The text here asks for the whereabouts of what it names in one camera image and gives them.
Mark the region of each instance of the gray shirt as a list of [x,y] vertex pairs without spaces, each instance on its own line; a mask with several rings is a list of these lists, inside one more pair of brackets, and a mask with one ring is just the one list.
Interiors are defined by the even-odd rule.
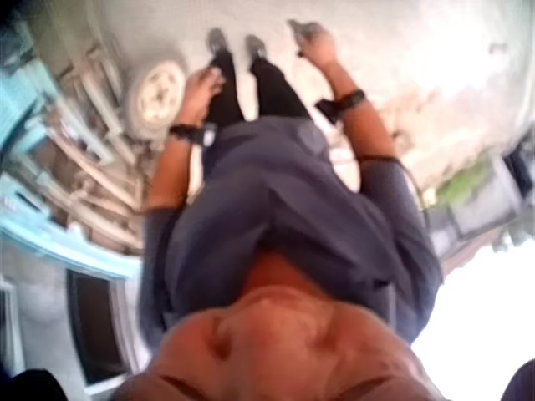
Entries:
[[149,345],[187,314],[235,302],[259,246],[414,341],[442,283],[440,263],[402,168],[365,163],[354,193],[310,120],[262,117],[219,133],[195,201],[146,217],[140,322]]

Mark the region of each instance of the black pants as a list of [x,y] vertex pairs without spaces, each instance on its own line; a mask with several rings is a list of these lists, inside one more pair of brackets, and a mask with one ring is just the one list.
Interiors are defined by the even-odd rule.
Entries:
[[[206,121],[214,123],[219,129],[244,121],[243,113],[237,102],[236,71],[232,55],[222,51],[211,61],[212,66],[219,67],[226,78],[222,92],[210,103]],[[258,58],[251,66],[252,74],[257,78],[258,113],[282,117],[310,118],[306,107],[284,78],[280,69],[266,59]]]

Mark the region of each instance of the gray sneaker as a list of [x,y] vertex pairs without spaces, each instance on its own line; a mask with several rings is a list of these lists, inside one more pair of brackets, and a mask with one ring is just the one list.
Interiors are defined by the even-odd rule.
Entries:
[[225,33],[220,28],[212,28],[208,33],[208,48],[215,56],[216,54],[228,51],[228,42]]
[[245,47],[251,57],[251,63],[254,62],[257,58],[267,58],[268,52],[266,51],[266,45],[258,37],[254,35],[247,35],[245,38]]

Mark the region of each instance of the man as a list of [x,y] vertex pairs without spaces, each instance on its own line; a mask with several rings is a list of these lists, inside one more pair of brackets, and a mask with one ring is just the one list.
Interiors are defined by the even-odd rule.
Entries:
[[[252,36],[260,118],[244,121],[213,30],[212,67],[188,81],[147,201],[140,318],[157,351],[117,398],[441,399],[407,345],[429,319],[439,262],[380,117],[329,33],[303,28],[302,55],[345,104],[360,193],[338,179],[323,135]],[[187,139],[206,121],[218,133],[187,206]]]

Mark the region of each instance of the sleeve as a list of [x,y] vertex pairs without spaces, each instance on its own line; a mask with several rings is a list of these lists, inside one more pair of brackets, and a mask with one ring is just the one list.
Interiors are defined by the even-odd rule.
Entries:
[[382,211],[390,224],[396,250],[412,286],[412,299],[406,301],[418,317],[418,326],[423,328],[429,321],[443,277],[440,261],[422,225],[421,212],[397,162],[366,160],[361,163],[361,171],[360,193]]
[[167,327],[164,311],[167,290],[164,270],[167,245],[181,210],[158,209],[145,215],[145,249],[138,312],[140,328],[149,348],[155,350]]

